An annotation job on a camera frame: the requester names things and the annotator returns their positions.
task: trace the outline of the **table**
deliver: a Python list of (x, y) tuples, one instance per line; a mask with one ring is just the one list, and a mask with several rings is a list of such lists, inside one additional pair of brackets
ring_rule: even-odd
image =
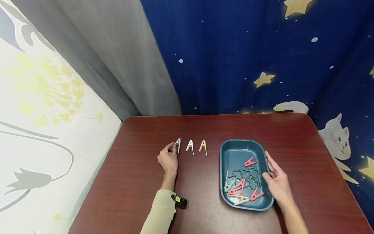
[[(221, 198), (220, 146), (227, 139), (259, 142), (288, 174), (311, 234), (373, 233), (309, 116), (300, 113), (129, 117), (118, 133), (70, 234), (139, 233), (163, 170), (159, 151), (181, 138), (175, 190), (188, 199), (171, 234), (287, 233), (279, 207), (235, 209)], [(195, 156), (186, 152), (194, 142)], [(206, 141), (199, 153), (202, 140)]]

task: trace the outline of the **yellow star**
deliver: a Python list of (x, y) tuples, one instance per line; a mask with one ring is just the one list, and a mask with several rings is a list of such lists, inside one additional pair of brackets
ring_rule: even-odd
[(313, 0), (286, 0), (284, 1), (284, 5), (287, 6), (285, 18), (293, 13), (301, 13), (305, 14), (306, 8)]
[(275, 75), (267, 75), (265, 72), (261, 73), (260, 77), (255, 80), (253, 83), (257, 84), (257, 88), (260, 87), (263, 84), (270, 84), (272, 82), (272, 78), (275, 77)]
[(372, 77), (374, 78), (374, 66), (373, 69), (370, 71), (369, 75), (372, 75)]
[(363, 168), (359, 171), (365, 174), (366, 176), (369, 176), (370, 178), (374, 179), (374, 159), (369, 158), (369, 157), (367, 158), (368, 158), (368, 167)]

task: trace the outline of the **finger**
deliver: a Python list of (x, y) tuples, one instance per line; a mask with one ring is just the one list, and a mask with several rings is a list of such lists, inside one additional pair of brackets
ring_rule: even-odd
[(269, 160), (267, 161), (267, 165), (269, 166), (269, 170), (271, 172), (275, 171), (273, 165), (271, 164), (271, 162)]
[(175, 156), (177, 155), (177, 146), (173, 146), (173, 148), (171, 149), (171, 153), (172, 154), (175, 154)]
[(174, 145), (174, 142), (172, 142), (172, 143), (166, 145), (165, 148), (164, 148), (163, 150), (169, 151), (169, 149), (170, 149), (171, 147), (173, 147), (173, 145)]
[(265, 155), (267, 157), (268, 162), (271, 163), (275, 171), (283, 171), (281, 167), (278, 166), (278, 164), (274, 161), (274, 159), (270, 156), (270, 154), (267, 151), (265, 151)]
[(265, 179), (266, 183), (273, 180), (267, 172), (262, 173), (262, 177)]

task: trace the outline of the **teal plastic tray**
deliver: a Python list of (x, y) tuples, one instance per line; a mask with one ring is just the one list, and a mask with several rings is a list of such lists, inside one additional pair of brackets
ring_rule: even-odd
[[(246, 177), (247, 174), (244, 174), (243, 169), (244, 163), (253, 157), (252, 162), (257, 161), (257, 163), (250, 165), (259, 171), (257, 180), (260, 182), (257, 194), (264, 192), (265, 194), (257, 198), (254, 201), (249, 201), (242, 205), (235, 206), (234, 203), (238, 202), (237, 199), (228, 197), (224, 192), (226, 172), (229, 172), (229, 176), (234, 170), (241, 170), (243, 177)], [(245, 210), (258, 210), (263, 211), (269, 209), (273, 203), (274, 198), (271, 195), (266, 181), (262, 177), (263, 172), (269, 172), (269, 167), (267, 165), (267, 159), (265, 156), (264, 148), (253, 140), (227, 140), (221, 145), (221, 155), (220, 155), (220, 185), (221, 185), (221, 195), (223, 200), (232, 207), (245, 209)], [(250, 197), (253, 193), (253, 190), (249, 188), (244, 188), (243, 195)]]

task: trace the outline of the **sleeve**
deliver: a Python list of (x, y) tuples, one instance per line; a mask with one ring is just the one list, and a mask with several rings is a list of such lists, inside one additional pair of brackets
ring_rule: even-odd
[(152, 209), (149, 213), (140, 234), (167, 234), (170, 223), (174, 218), (175, 201), (171, 198), (175, 195), (170, 190), (160, 189), (154, 197)]

